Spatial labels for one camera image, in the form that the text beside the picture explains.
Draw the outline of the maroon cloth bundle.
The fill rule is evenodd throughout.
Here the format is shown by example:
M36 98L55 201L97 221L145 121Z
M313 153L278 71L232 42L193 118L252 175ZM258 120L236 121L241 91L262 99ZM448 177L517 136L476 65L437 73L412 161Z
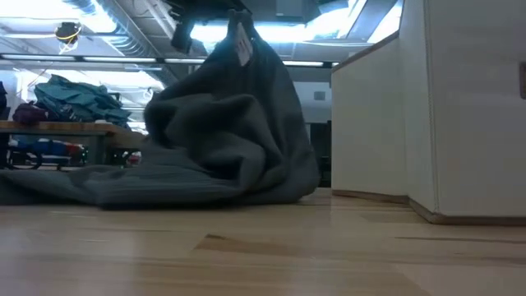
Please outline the maroon cloth bundle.
M20 104L12 115L14 122L26 126L33 126L48 119L45 110L33 105L33 103Z

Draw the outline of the blue-grey waffle towel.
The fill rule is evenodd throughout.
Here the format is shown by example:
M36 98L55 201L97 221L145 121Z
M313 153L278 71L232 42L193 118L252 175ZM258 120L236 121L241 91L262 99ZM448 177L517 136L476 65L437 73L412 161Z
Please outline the blue-grey waffle towel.
M254 206L313 193L316 155L288 70L261 37L251 45L241 64L233 38L225 38L195 72L147 104L137 166L0 170L0 206Z

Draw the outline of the beige fabric storage box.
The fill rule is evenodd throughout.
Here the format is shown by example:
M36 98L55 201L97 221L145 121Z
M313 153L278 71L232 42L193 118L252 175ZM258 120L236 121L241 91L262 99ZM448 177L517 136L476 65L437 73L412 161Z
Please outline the beige fabric storage box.
M526 226L526 0L402 0L332 72L332 192Z

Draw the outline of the blue storage crate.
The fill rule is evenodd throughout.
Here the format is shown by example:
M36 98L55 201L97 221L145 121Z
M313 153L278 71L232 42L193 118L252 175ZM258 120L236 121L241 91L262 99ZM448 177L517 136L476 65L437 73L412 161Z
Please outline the blue storage crate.
M37 141L19 140L17 146L43 155L52 155L55 152L55 142L49 139L38 139Z

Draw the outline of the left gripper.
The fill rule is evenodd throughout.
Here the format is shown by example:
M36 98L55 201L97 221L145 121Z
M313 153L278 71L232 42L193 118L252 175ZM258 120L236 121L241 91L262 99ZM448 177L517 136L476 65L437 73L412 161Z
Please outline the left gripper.
M170 6L169 15L175 21L211 21L228 17L229 25L240 22L253 27L252 13L242 0L164 0Z

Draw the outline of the wooden workbench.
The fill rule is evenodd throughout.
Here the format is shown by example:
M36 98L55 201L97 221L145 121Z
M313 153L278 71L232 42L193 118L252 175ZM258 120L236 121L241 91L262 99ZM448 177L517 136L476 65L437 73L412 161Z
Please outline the wooden workbench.
M105 164L111 149L135 151L141 148L145 135L110 123L59 123L40 122L26 126L13 121L0 120L0 134L31 135L53 138L66 137L66 141L85 138L88 146L88 163Z

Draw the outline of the teal cloth pile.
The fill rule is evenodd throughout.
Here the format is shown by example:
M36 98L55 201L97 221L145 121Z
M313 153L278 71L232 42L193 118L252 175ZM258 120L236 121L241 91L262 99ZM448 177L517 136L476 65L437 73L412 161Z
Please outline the teal cloth pile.
M58 122L94 123L104 120L128 128L129 111L109 93L105 86L72 82L52 74L47 82L35 85L36 106Z

